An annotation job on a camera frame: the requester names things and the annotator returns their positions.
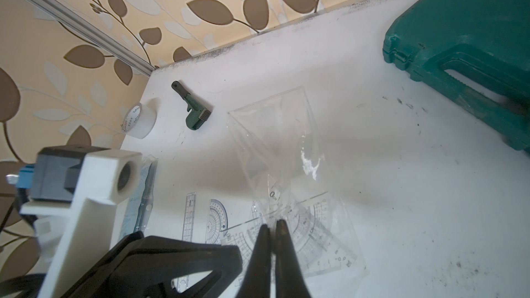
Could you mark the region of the blue ruler set pouch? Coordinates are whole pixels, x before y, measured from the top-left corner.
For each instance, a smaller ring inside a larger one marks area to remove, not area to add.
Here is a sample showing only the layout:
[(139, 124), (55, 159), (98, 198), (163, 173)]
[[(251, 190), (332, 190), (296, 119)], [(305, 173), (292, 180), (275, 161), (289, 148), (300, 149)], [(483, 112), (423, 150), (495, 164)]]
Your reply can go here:
[(139, 183), (128, 200), (124, 220), (118, 238), (129, 234), (144, 233), (153, 209), (154, 186), (158, 159), (149, 155), (142, 160)]

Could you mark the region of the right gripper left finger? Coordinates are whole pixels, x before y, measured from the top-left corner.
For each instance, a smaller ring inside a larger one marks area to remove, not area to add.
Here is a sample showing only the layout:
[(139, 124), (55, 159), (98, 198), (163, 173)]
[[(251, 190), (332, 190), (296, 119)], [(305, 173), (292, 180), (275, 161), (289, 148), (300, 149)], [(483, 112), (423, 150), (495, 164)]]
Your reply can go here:
[(236, 297), (271, 296), (271, 231), (261, 225), (247, 271)]

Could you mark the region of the clear protractor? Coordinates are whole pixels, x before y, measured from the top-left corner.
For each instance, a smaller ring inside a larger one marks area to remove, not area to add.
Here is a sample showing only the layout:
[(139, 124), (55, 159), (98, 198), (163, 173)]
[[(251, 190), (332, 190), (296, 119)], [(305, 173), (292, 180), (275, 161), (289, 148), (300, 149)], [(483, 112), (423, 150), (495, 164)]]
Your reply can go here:
[(229, 218), (223, 203), (217, 199), (211, 199), (208, 206), (205, 242), (221, 244), (228, 227)]

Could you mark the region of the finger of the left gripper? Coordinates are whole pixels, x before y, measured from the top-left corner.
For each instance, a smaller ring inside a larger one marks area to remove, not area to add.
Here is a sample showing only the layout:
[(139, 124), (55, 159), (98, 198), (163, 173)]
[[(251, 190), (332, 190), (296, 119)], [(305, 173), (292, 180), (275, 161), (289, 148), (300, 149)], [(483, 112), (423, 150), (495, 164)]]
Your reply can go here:
[(242, 272), (237, 246), (133, 233), (123, 238), (65, 297), (219, 297)]

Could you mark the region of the clear straight ruler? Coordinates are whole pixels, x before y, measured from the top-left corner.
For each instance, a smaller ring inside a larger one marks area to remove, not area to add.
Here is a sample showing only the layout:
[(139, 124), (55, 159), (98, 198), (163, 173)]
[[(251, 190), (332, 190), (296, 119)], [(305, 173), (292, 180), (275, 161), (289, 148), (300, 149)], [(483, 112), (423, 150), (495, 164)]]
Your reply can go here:
[[(182, 228), (182, 241), (192, 242), (195, 219), (196, 193), (186, 196), (184, 222)], [(183, 293), (189, 288), (189, 276), (179, 277), (174, 281), (178, 293)]]

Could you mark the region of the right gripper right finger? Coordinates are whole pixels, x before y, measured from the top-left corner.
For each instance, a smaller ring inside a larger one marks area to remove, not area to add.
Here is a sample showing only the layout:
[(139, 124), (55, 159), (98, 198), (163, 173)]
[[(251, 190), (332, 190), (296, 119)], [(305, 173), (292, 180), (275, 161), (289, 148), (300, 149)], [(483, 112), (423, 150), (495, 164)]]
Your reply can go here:
[(284, 219), (276, 222), (275, 255), (276, 297), (311, 297)]

